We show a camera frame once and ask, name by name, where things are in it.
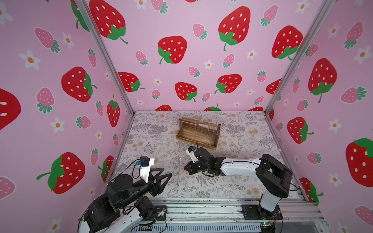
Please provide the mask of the wooden jewelry display stand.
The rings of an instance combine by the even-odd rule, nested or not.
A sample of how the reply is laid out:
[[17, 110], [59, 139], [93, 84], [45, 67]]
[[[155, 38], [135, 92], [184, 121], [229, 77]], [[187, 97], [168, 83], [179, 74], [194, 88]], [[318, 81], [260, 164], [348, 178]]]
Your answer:
[[179, 119], [176, 139], [199, 147], [216, 150], [220, 138], [221, 124], [200, 121], [192, 118]]

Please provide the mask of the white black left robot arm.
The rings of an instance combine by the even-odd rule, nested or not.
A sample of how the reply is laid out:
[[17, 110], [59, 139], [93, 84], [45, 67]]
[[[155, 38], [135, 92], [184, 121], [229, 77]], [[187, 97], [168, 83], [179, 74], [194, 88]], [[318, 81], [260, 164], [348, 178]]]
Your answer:
[[136, 225], [150, 226], [165, 221], [167, 207], [155, 206], [146, 194], [161, 194], [172, 174], [164, 169], [150, 169], [148, 181], [134, 182], [131, 175], [122, 174], [107, 185], [103, 195], [95, 199], [79, 220], [78, 233], [120, 233]]

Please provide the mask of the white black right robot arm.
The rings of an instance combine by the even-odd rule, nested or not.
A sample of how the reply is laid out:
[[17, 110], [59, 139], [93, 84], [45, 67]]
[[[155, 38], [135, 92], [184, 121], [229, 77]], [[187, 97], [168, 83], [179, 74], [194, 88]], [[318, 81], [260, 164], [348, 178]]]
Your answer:
[[184, 166], [190, 175], [202, 173], [207, 177], [241, 175], [257, 177], [266, 190], [260, 198], [258, 211], [274, 212], [278, 203], [288, 197], [293, 173], [269, 154], [251, 160], [214, 157], [203, 147], [190, 146], [186, 154], [191, 161]]

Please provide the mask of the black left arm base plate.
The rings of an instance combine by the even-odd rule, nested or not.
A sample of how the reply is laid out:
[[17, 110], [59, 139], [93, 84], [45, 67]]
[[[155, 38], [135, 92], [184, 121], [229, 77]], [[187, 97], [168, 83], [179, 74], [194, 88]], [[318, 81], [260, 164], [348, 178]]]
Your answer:
[[163, 221], [167, 215], [166, 205], [156, 205], [141, 212], [142, 221]]

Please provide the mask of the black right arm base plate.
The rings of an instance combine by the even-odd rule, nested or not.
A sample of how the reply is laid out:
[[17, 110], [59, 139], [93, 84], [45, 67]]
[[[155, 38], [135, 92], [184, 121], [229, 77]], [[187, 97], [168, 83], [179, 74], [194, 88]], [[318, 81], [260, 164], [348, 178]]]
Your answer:
[[279, 205], [273, 212], [267, 211], [259, 204], [242, 205], [241, 212], [245, 220], [282, 220], [283, 216]]

